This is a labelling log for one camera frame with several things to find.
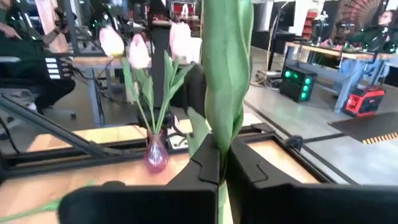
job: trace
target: wooden tabletop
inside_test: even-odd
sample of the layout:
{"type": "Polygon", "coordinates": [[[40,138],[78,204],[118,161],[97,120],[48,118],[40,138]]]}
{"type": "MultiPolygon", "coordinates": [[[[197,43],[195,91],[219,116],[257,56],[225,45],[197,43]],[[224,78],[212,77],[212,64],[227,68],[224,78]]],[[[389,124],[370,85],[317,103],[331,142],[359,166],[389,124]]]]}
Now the wooden tabletop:
{"type": "MultiPolygon", "coordinates": [[[[323,47],[316,47],[316,46],[308,46],[308,45],[302,45],[294,42],[287,42],[286,46],[289,47],[296,47],[299,48],[301,47],[302,50],[307,50],[307,51],[312,51],[312,52],[318,52],[322,54],[327,54],[327,55],[332,55],[336,57],[342,56],[343,58],[350,58],[350,59],[356,59],[356,60],[370,60],[373,59],[374,55],[373,54],[367,54],[367,53],[343,53],[337,51],[337,50],[332,50],[332,49],[326,49],[323,47]]],[[[390,59],[394,55],[392,54],[378,54],[377,58],[378,59],[390,59]]]]}
{"type": "MultiPolygon", "coordinates": [[[[253,119],[253,116],[245,114],[244,123],[253,119]]],[[[192,129],[189,120],[181,121],[179,128],[184,132],[189,132],[192,129]]],[[[140,139],[146,135],[144,129],[135,126],[90,129],[76,131],[76,133],[97,143],[140,139]]],[[[28,151],[50,150],[65,146],[67,144],[61,140],[49,134],[43,134],[36,138],[28,151]]],[[[271,164],[297,180],[305,183],[318,183],[274,141],[258,142],[250,144],[250,146],[271,164]]],[[[149,173],[142,161],[131,161],[7,180],[0,186],[0,217],[46,205],[75,189],[86,186],[91,180],[94,180],[96,185],[111,180],[120,180],[128,185],[165,185],[187,165],[188,161],[188,154],[173,155],[169,159],[166,170],[159,174],[149,173]]],[[[55,212],[44,212],[7,223],[57,224],[58,220],[55,212]]],[[[224,223],[233,223],[229,201],[224,206],[224,223]]]]}
{"type": "Polygon", "coordinates": [[[98,67],[107,66],[122,67],[120,58],[109,57],[74,57],[72,62],[74,67],[98,67]]]}

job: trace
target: black box with green lights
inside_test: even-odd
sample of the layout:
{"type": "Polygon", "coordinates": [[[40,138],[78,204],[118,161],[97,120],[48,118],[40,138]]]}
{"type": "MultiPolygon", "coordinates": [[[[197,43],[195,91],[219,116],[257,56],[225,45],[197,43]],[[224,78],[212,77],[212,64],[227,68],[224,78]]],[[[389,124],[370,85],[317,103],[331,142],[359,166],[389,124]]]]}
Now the black box with green lights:
{"type": "Polygon", "coordinates": [[[310,100],[317,74],[305,69],[286,65],[282,72],[279,93],[297,103],[310,100]]]}

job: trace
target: computer monitor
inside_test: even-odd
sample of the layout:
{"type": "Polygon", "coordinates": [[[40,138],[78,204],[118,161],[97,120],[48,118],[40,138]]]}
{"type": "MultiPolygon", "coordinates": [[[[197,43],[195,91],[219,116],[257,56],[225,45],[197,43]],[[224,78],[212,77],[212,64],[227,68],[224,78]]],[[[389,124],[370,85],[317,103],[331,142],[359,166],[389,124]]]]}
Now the computer monitor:
{"type": "Polygon", "coordinates": [[[272,13],[271,13],[270,29],[272,28],[274,20],[275,20],[276,16],[278,15],[279,11],[280,11],[280,16],[279,16],[278,27],[291,27],[291,26],[294,26],[294,16],[295,16],[295,10],[296,10],[296,2],[295,1],[289,2],[282,9],[282,6],[285,3],[286,3],[285,1],[283,1],[283,2],[274,2],[274,5],[272,7],[272,13]]]}

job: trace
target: table leg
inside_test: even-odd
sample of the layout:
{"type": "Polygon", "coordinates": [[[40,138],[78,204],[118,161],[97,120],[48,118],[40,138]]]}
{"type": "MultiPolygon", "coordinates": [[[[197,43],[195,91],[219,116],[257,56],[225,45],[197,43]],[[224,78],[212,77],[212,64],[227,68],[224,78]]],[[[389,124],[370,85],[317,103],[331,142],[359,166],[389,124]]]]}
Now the table leg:
{"type": "Polygon", "coordinates": [[[108,89],[108,96],[113,97],[111,71],[109,69],[105,70],[105,79],[106,79],[106,88],[108,89]]]}
{"type": "Polygon", "coordinates": [[[310,53],[308,54],[308,59],[307,59],[307,63],[312,65],[313,62],[315,61],[315,54],[316,52],[312,52],[310,51],[310,53]]]}
{"type": "Polygon", "coordinates": [[[284,65],[283,65],[283,67],[282,67],[282,73],[283,73],[284,70],[285,70],[286,61],[288,61],[288,59],[290,59],[290,58],[293,57],[293,51],[294,51],[294,48],[293,48],[293,47],[287,46],[287,50],[286,50],[286,53],[285,53],[284,65]]]}
{"type": "Polygon", "coordinates": [[[377,68],[374,68],[374,71],[370,77],[369,84],[370,85],[376,85],[379,82],[379,77],[382,77],[384,74],[384,70],[386,69],[386,61],[381,60],[379,66],[377,68]]]}
{"type": "Polygon", "coordinates": [[[366,62],[362,60],[357,60],[354,68],[352,68],[349,74],[351,76],[347,77],[345,81],[343,81],[343,87],[341,88],[340,94],[338,95],[338,99],[335,105],[335,113],[340,113],[341,109],[343,109],[346,100],[348,99],[348,95],[351,93],[352,88],[355,87],[357,82],[364,73],[364,66],[366,62]]]}
{"type": "Polygon", "coordinates": [[[88,77],[88,92],[90,94],[91,109],[93,110],[94,123],[96,127],[102,127],[105,123],[104,115],[100,113],[101,105],[98,104],[98,95],[96,91],[95,73],[93,69],[87,69],[85,72],[88,77]]]}

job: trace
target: black chair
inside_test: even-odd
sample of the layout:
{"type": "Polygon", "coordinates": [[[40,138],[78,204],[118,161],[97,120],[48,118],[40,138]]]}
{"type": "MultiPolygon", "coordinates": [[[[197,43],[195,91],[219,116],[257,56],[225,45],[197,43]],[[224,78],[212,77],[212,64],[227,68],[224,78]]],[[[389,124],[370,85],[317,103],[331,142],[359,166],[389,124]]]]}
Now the black chair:
{"type": "Polygon", "coordinates": [[[175,93],[170,105],[182,108],[187,114],[188,107],[205,116],[206,78],[201,65],[194,65],[187,73],[183,86],[175,93]]]}

